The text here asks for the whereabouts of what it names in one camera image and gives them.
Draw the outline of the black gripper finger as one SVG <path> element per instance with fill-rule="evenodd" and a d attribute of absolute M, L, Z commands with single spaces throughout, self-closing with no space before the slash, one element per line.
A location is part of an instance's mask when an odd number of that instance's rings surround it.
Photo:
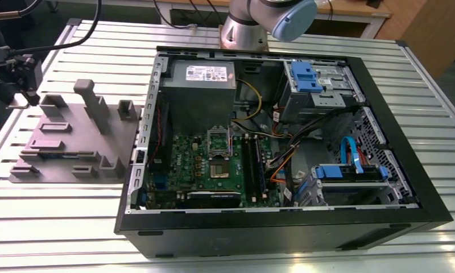
<path fill-rule="evenodd" d="M 42 81 L 41 59 L 31 54 L 25 54 L 23 57 L 26 100 L 30 106 L 35 106 L 39 103 L 37 89 Z"/>
<path fill-rule="evenodd" d="M 15 56 L 11 58 L 10 63 L 7 64 L 7 72 L 9 72 L 9 83 L 19 90 L 25 90 L 23 85 L 23 73 L 22 73 L 22 63 L 23 58 L 21 56 Z"/>

